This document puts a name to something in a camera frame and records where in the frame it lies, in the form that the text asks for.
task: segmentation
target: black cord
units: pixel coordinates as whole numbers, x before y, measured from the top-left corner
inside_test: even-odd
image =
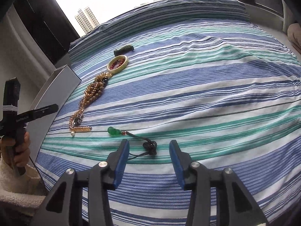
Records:
[[[41,176],[41,174],[40,174],[40,172],[39,172],[39,170],[38,170],[37,166],[35,165],[35,163],[33,162],[33,160],[31,159],[31,157],[30,157],[30,156],[29,156],[29,159],[30,159],[30,160],[31,160],[31,162],[33,163],[33,165],[34,165],[35,169],[37,170],[38,174],[40,175],[40,178],[41,178],[41,180],[42,180],[42,184],[43,184],[43,185],[44,185],[44,187],[46,188],[45,182],[44,182],[44,180],[43,180],[43,178],[42,178],[42,176]]]
[[[137,157],[140,157],[140,156],[144,156],[144,155],[156,155],[157,154],[157,143],[156,141],[152,141],[148,138],[144,138],[144,137],[140,137],[140,136],[137,136],[137,135],[134,135],[132,133],[129,133],[128,131],[125,132],[127,135],[130,135],[134,138],[139,138],[139,139],[144,139],[146,142],[143,143],[143,148],[145,148],[146,152],[142,153],[142,154],[139,154],[139,155],[134,155],[134,154],[131,154],[133,157],[132,158],[129,158],[129,160],[132,160],[132,159],[135,159]]]

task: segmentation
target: hand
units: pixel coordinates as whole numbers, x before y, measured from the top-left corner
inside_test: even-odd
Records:
[[[2,153],[2,158],[5,161],[7,165],[11,167],[11,161],[9,159],[9,156],[6,152],[6,146],[14,146],[16,141],[12,138],[4,136],[0,140],[0,149]],[[17,167],[24,167],[29,161],[29,150],[30,145],[30,139],[29,139],[29,133],[26,132],[24,134],[24,143],[16,147],[16,152],[18,152],[18,155],[14,157],[14,162],[16,163]]]

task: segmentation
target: white label band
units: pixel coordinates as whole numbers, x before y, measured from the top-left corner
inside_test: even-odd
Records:
[[[18,112],[18,107],[13,106],[13,105],[4,105],[3,106],[3,111],[16,111],[16,112]]]

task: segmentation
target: blue gripper pad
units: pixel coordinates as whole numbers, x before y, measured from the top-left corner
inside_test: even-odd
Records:
[[[188,178],[191,178],[189,165],[192,162],[192,159],[190,155],[181,151],[176,140],[172,140],[170,142],[169,150],[171,162],[173,164],[173,169],[175,171],[178,184],[184,190],[191,189],[191,184],[193,184],[195,181],[194,178],[192,180],[188,180]]]
[[[113,190],[117,189],[121,183],[129,152],[130,144],[126,139],[123,139],[117,151],[110,153],[107,158],[111,170],[108,176],[112,178],[109,183],[113,186]]]

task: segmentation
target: beige fleece sleeve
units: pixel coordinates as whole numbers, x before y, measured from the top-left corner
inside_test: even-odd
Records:
[[[33,195],[40,182],[38,172],[27,165],[23,176],[15,177],[13,170],[4,160],[0,160],[0,201],[16,207],[17,210],[32,215],[45,196]]]

